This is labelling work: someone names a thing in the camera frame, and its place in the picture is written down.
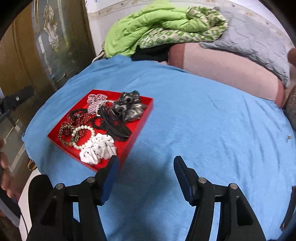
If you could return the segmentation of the person left hand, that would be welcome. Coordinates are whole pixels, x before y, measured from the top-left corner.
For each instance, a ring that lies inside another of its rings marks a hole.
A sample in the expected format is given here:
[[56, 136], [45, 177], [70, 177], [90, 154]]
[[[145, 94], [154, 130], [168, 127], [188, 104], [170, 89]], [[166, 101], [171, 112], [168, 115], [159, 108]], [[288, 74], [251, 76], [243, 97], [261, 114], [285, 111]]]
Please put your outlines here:
[[16, 190], [13, 177], [10, 174], [8, 163], [9, 161], [7, 155], [1, 151], [1, 168], [3, 170], [1, 177], [1, 188], [6, 192], [8, 197], [15, 198], [16, 201], [19, 201], [20, 193]]

